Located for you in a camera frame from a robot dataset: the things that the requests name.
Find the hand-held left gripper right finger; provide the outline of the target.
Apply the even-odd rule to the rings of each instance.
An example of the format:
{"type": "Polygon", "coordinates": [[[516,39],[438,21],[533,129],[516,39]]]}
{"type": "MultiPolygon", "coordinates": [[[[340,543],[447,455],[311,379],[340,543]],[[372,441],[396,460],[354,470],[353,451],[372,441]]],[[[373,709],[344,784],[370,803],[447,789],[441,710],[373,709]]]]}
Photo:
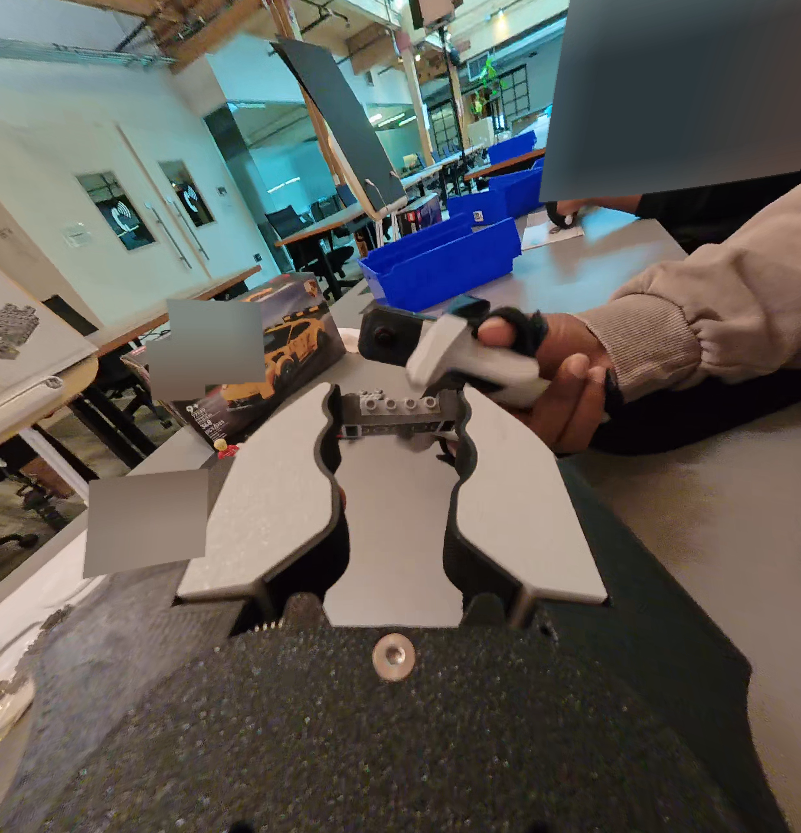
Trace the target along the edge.
{"type": "Polygon", "coordinates": [[[477,390],[458,394],[455,431],[444,569],[464,609],[490,594],[525,626],[543,601],[603,606],[609,593],[556,456],[477,390]]]}

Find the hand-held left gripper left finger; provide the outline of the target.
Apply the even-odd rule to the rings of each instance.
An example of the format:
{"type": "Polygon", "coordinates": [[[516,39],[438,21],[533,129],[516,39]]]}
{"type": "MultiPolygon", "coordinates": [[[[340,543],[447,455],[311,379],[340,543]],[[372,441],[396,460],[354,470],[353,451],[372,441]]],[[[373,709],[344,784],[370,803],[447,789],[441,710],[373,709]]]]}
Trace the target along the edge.
{"type": "Polygon", "coordinates": [[[180,600],[325,598],[350,558],[335,478],[341,418],[339,386],[321,382],[248,437],[209,515],[205,555],[177,587],[180,600]]]}

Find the grey axle brick assembly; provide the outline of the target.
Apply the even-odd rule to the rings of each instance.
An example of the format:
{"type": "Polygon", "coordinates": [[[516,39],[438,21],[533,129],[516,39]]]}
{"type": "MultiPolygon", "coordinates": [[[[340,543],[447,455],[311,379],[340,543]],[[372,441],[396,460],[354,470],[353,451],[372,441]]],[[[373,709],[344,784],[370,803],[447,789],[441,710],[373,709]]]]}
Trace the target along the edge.
{"type": "Polygon", "coordinates": [[[340,439],[443,434],[454,429],[459,411],[455,390],[424,397],[387,397],[381,390],[343,394],[340,439]]]}

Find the black office chair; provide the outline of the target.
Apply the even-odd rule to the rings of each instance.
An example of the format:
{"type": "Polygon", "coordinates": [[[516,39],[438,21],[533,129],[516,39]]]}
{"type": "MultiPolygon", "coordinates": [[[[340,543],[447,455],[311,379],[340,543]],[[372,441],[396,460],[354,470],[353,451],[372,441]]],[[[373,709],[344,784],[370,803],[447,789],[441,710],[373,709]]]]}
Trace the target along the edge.
{"type": "MultiPolygon", "coordinates": [[[[302,234],[311,224],[297,215],[291,206],[265,216],[281,241],[302,234]]],[[[299,240],[284,243],[283,246],[289,253],[296,271],[311,272],[314,276],[324,277],[330,288],[330,296],[339,300],[343,295],[340,280],[345,280],[343,266],[353,256],[354,249],[353,246],[342,246],[326,252],[321,242],[326,236],[327,233],[302,236],[299,240]]]]}

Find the wood-edged office desk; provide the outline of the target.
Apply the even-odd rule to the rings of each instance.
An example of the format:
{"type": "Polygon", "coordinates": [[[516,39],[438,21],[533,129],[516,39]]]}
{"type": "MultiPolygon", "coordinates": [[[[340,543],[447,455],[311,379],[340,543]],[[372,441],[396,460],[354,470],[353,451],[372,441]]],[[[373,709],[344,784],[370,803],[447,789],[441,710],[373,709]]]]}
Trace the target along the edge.
{"type": "Polygon", "coordinates": [[[304,229],[302,234],[293,235],[290,238],[286,238],[284,241],[281,241],[278,237],[275,246],[284,248],[284,243],[299,240],[302,236],[327,233],[327,236],[324,239],[330,239],[332,234],[336,231],[341,231],[342,233],[353,233],[355,230],[362,227],[364,223],[368,223],[369,220],[369,217],[366,215],[360,204],[354,203],[353,206],[344,207],[339,211],[320,218],[318,221],[312,222],[307,228],[304,229]]]}
{"type": "MultiPolygon", "coordinates": [[[[250,268],[231,273],[228,277],[218,281],[209,281],[189,289],[181,290],[169,296],[170,300],[211,300],[226,292],[228,289],[246,282],[250,277],[262,272],[262,266],[255,265],[250,268]]],[[[145,333],[152,331],[169,320],[167,307],[168,300],[162,300],[145,311],[136,313],[124,321],[118,321],[112,325],[88,335],[87,340],[97,350],[97,355],[103,356],[126,343],[135,341],[145,333]]]]}

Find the blue plastic bin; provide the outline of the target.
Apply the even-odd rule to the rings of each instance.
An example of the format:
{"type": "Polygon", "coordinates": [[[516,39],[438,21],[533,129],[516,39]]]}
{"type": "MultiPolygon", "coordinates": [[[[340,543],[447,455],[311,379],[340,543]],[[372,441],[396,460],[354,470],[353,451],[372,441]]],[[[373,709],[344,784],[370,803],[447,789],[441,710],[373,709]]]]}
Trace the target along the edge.
{"type": "Polygon", "coordinates": [[[474,231],[458,216],[374,249],[360,267],[376,301],[422,312],[510,274],[520,255],[513,218],[474,231]]]}
{"type": "Polygon", "coordinates": [[[531,214],[544,205],[540,200],[543,166],[492,177],[480,193],[447,199],[450,219],[469,221],[472,226],[488,226],[508,218],[531,214]]]}
{"type": "Polygon", "coordinates": [[[536,141],[536,134],[533,131],[526,131],[505,141],[497,142],[488,148],[489,163],[498,165],[530,153],[536,148],[536,141]]]}

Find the studio light on stand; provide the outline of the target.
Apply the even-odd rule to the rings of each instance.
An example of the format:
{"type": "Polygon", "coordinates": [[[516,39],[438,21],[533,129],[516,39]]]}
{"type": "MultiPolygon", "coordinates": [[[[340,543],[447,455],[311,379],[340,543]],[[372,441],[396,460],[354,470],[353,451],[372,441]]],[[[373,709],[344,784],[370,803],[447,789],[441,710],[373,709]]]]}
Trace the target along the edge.
{"type": "Polygon", "coordinates": [[[451,44],[448,25],[455,19],[455,2],[452,1],[409,1],[413,29],[423,29],[427,33],[437,32],[445,57],[445,66],[450,87],[450,106],[454,115],[457,134],[458,152],[462,161],[466,161],[466,126],[464,105],[458,77],[458,52],[451,44]]]}

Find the person's right forearm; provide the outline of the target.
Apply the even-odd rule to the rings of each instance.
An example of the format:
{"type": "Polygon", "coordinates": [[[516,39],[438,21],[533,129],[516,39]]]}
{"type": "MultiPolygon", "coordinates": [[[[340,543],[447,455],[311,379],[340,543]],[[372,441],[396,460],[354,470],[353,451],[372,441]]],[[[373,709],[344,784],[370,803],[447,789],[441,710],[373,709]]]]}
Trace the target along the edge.
{"type": "Polygon", "coordinates": [[[801,184],[722,243],[648,267],[575,317],[626,401],[801,370],[801,184]]]}

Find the leaning dark board stand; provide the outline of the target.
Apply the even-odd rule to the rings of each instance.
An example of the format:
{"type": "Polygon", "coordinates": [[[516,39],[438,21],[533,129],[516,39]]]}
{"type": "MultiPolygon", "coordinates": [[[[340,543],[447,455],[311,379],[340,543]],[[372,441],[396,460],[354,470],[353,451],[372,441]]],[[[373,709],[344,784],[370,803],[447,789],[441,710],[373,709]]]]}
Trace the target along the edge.
{"type": "Polygon", "coordinates": [[[345,181],[364,213],[378,222],[402,209],[408,199],[401,177],[331,53],[282,36],[272,47],[322,116],[345,181]]]}

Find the brick building instruction booklet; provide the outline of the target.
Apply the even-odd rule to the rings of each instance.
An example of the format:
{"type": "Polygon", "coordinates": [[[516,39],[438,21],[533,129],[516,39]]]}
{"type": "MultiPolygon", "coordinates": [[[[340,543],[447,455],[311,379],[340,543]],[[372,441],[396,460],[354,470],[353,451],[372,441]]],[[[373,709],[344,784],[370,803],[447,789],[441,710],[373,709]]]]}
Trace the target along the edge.
{"type": "Polygon", "coordinates": [[[94,352],[87,339],[0,270],[0,403],[94,352]]]}

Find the white paper sheet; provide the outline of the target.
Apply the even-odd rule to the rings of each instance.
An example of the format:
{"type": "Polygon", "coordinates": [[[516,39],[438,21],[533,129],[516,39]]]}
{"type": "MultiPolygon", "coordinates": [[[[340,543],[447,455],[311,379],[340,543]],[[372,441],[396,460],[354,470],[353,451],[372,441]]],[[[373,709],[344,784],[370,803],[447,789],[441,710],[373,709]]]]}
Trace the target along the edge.
{"type": "Polygon", "coordinates": [[[567,225],[557,226],[549,217],[545,207],[527,215],[521,236],[521,250],[523,253],[552,243],[561,243],[569,239],[583,236],[584,231],[577,218],[566,216],[567,225]]]}

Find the dark toy box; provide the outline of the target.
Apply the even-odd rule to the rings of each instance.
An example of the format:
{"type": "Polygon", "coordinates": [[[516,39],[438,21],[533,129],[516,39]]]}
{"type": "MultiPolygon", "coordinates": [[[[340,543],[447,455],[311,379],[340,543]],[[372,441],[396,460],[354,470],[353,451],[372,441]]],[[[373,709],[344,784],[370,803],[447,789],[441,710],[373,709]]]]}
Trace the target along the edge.
{"type": "Polygon", "coordinates": [[[427,192],[417,197],[397,213],[397,218],[401,237],[442,222],[438,193],[427,192]]]}

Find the clear plastic parts bag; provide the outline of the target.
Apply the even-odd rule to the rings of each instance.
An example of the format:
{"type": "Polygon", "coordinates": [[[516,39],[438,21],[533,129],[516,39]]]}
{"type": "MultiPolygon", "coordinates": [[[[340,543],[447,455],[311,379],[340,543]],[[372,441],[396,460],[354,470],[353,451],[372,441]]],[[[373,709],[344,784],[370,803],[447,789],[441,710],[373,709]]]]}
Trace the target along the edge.
{"type": "Polygon", "coordinates": [[[35,699],[31,649],[103,579],[83,578],[82,555],[62,551],[0,603],[0,742],[35,699]]]}

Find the dark door window panel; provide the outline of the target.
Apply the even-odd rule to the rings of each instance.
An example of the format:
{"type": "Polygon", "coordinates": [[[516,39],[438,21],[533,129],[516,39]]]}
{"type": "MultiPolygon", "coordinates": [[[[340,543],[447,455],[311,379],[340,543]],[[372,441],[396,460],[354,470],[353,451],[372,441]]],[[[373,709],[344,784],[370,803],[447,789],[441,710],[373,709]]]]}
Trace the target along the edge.
{"type": "Polygon", "coordinates": [[[156,243],[113,171],[83,172],[76,174],[75,179],[126,251],[135,252],[156,243]]]}
{"type": "Polygon", "coordinates": [[[194,227],[213,224],[216,219],[202,196],[184,161],[159,161],[160,170],[170,183],[177,201],[194,227]]]}

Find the black toy car box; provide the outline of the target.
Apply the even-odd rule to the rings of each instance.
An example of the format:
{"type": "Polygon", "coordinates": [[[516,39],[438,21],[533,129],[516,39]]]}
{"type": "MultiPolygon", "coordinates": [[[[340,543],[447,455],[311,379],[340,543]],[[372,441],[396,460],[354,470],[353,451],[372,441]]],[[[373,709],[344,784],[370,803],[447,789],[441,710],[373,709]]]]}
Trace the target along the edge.
{"type": "Polygon", "coordinates": [[[236,297],[261,308],[265,378],[206,386],[197,401],[166,403],[209,443],[244,441],[290,396],[345,354],[320,281],[312,272],[287,272],[236,297]]]}

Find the green potted plant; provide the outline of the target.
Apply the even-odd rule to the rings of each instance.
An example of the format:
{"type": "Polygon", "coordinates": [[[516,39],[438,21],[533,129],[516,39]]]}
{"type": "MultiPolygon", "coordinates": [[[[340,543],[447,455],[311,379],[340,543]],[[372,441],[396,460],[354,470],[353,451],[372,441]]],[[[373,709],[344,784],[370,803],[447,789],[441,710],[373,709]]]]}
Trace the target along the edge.
{"type": "Polygon", "coordinates": [[[478,76],[478,86],[470,94],[469,109],[474,120],[494,118],[501,98],[501,82],[492,58],[487,56],[478,76]]]}

